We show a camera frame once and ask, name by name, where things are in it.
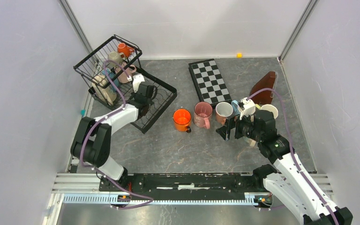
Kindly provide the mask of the salmon pink mug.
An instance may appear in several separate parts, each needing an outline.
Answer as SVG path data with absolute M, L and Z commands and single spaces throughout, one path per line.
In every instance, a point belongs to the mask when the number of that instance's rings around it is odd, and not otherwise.
M 216 105 L 216 120 L 221 125 L 225 124 L 225 121 L 233 113 L 233 107 L 228 102 L 220 102 Z

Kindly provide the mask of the light blue mug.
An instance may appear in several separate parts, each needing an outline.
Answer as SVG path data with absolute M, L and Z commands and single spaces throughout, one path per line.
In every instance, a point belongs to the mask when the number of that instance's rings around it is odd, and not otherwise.
M 232 116 L 240 115 L 240 109 L 239 109 L 238 101 L 233 100 L 231 102 L 231 106 L 232 106 L 232 109 L 233 109 Z

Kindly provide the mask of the pink floral mug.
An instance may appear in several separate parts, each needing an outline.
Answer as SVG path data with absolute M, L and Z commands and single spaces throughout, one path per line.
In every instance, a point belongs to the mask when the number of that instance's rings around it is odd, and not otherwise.
M 194 124 L 199 128 L 210 129 L 213 108 L 208 102 L 199 102 L 194 107 Z

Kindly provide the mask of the yellow mug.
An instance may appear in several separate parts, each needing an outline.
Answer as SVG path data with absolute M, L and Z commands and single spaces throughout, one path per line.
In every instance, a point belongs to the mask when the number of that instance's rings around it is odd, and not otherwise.
M 269 112 L 273 113 L 274 119 L 276 119 L 278 117 L 278 109 L 275 106 L 271 105 L 271 104 L 262 105 L 260 109 L 261 110 L 266 110 L 266 111 L 269 111 Z

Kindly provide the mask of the orange cup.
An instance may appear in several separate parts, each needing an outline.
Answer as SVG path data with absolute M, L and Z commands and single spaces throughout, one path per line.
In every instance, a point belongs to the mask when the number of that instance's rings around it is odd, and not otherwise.
M 180 132 L 191 133 L 191 113 L 186 109 L 177 109 L 172 116 L 175 128 Z

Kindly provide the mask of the tan tall cup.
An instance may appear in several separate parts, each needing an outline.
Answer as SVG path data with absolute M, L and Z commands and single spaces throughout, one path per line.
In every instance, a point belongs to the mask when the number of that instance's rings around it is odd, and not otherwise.
M 244 140 L 245 140 L 247 146 L 249 146 L 249 147 L 254 147 L 256 144 L 256 141 L 254 141 L 253 139 L 245 138 Z

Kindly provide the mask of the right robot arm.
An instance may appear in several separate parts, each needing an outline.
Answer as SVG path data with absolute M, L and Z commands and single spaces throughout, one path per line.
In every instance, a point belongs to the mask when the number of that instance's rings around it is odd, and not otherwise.
M 229 140 L 231 129 L 236 139 L 256 141 L 260 153 L 270 163 L 253 170 L 252 186 L 276 196 L 302 225 L 350 225 L 353 215 L 338 207 L 305 170 L 291 141 L 278 134 L 274 114 L 258 110 L 251 116 L 227 119 L 216 132 Z

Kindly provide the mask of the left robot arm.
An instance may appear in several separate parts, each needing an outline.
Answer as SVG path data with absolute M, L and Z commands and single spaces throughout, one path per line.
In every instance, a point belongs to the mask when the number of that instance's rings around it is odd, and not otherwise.
M 135 122 L 146 115 L 158 88 L 148 82 L 141 82 L 128 101 L 103 116 L 83 117 L 74 136 L 70 153 L 80 163 L 88 163 L 111 178 L 111 186 L 117 191 L 128 187 L 127 170 L 111 156 L 111 137 L 125 125 Z

